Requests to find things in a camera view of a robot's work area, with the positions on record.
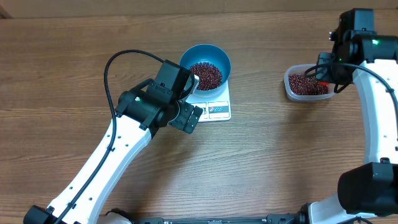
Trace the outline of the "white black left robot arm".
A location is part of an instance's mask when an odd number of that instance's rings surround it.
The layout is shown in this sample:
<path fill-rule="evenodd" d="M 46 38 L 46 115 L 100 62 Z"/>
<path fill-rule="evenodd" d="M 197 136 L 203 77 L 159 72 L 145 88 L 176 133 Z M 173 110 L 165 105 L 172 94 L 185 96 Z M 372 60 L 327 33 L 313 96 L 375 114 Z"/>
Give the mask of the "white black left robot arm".
<path fill-rule="evenodd" d="M 23 222 L 96 223 L 124 171 L 160 128 L 193 132 L 203 110 L 186 99 L 198 82 L 191 71 L 165 60 L 155 79 L 123 92 L 116 118 L 77 176 L 47 208 L 31 206 Z"/>

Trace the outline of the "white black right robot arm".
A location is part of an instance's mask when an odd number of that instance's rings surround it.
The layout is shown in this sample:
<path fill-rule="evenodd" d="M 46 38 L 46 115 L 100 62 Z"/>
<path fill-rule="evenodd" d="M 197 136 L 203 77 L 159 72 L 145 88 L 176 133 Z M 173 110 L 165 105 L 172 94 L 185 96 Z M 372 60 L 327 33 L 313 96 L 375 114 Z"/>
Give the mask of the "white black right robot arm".
<path fill-rule="evenodd" d="M 397 213 L 397 37 L 375 31 L 372 9 L 354 8 L 340 15 L 330 40 L 332 51 L 303 74 L 334 84 L 335 93 L 356 86 L 364 161 L 340 176 L 335 194 L 303 206 L 300 222 L 368 223 Z"/>

